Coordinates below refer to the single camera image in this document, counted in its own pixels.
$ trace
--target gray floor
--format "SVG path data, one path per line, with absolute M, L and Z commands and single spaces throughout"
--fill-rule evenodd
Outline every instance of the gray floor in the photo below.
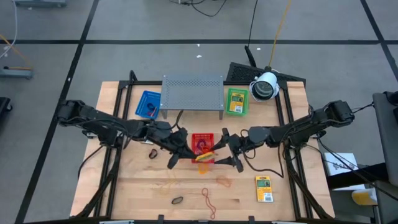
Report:
M 78 40 L 92 2 L 70 0 L 62 9 L 19 8 L 18 38 Z M 207 18 L 168 0 L 101 0 L 88 39 L 245 39 L 254 2 L 228 0 L 216 17 Z M 259 1 L 253 39 L 274 38 L 286 3 Z M 220 4 L 207 1 L 198 8 L 211 13 Z M 397 3 L 368 0 L 368 4 L 384 38 L 398 39 Z M 11 2 L 1 1 L 0 34 L 8 39 L 14 35 L 12 17 Z M 280 38 L 376 40 L 376 35 L 360 1 L 299 0 L 293 1 Z M 76 50 L 72 44 L 17 47 L 34 64 L 35 77 L 0 79 L 0 96 L 14 103 L 0 133 L 0 177 L 6 180 L 0 183 L 1 223 L 15 220 Z M 271 48 L 251 45 L 258 67 L 267 64 Z M 389 49 L 398 57 L 397 45 Z M 168 73 L 226 75 L 230 62 L 248 64 L 243 45 L 84 45 L 68 99 L 95 105 L 101 82 L 127 79 L 131 69 L 140 80 L 160 80 Z M 22 63 L 13 53 L 0 60 L 0 66 Z M 308 99 L 315 108 L 339 99 L 359 107 L 371 102 L 372 93 L 398 87 L 380 45 L 278 45 L 272 66 L 306 78 Z M 328 129 L 325 144 L 355 153 L 361 164 L 384 160 L 372 109 L 356 114 L 351 126 Z M 78 129 L 57 128 L 26 221 L 68 217 L 85 146 Z

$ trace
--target yellow cable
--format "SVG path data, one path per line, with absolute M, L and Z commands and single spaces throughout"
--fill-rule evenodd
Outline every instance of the yellow cable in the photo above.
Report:
M 8 42 L 8 40 L 6 38 L 4 38 L 3 35 L 0 34 L 0 38 L 2 38 L 2 40 L 5 41 L 5 43 L 7 43 L 7 45 L 16 53 L 18 54 L 22 59 L 24 59 L 25 63 L 28 64 L 30 67 L 29 68 L 25 68 L 25 67 L 12 67 L 9 69 L 23 69 L 23 70 L 32 70 L 32 64 L 29 62 L 29 60 L 27 59 L 27 57 L 25 57 L 25 55 L 23 55 L 22 53 L 20 53 L 13 45 L 10 44 L 10 42 Z
M 290 4 L 291 4 L 291 3 L 292 3 L 292 0 L 289 0 L 289 3 L 287 3 L 286 9 L 285 9 L 284 15 L 282 16 L 282 20 L 281 20 L 280 23 L 279 23 L 279 27 L 278 27 L 278 30 L 277 30 L 277 32 L 276 32 L 275 39 L 274 39 L 274 45 L 272 46 L 272 52 L 271 52 L 271 57 L 270 57 L 270 59 L 269 59 L 268 66 L 271 66 L 272 58 L 274 57 L 274 51 L 275 51 L 276 40 L 278 39 L 278 35 L 279 35 L 279 33 L 280 33 L 280 30 L 282 29 L 282 24 L 284 23 L 284 20 L 285 20 L 287 11 L 289 10 Z

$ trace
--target red string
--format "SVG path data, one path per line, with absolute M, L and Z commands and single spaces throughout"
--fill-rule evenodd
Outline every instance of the red string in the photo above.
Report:
M 216 218 L 216 207 L 214 207 L 214 205 L 212 205 L 212 204 L 210 203 L 210 199 L 209 199 L 209 190 L 205 187 L 204 189 L 201 190 L 201 194 L 202 194 L 203 196 L 206 197 L 206 198 L 205 198 L 205 200 L 206 200 L 206 205 L 207 205 L 207 207 L 209 207 L 210 210 L 211 210 L 210 218 L 211 218 L 212 220 L 215 219 L 215 218 Z

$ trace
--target perforated metal platform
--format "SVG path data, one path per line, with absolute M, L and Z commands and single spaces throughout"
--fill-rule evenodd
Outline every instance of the perforated metal platform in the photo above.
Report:
M 167 110 L 219 111 L 223 119 L 224 77 L 222 75 L 164 75 L 160 112 Z

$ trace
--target white camera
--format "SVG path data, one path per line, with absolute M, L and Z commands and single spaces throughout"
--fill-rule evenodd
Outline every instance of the white camera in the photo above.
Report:
M 249 91 L 258 102 L 272 99 L 279 93 L 279 85 L 275 74 L 266 72 L 260 77 L 255 77 L 254 81 L 249 85 Z

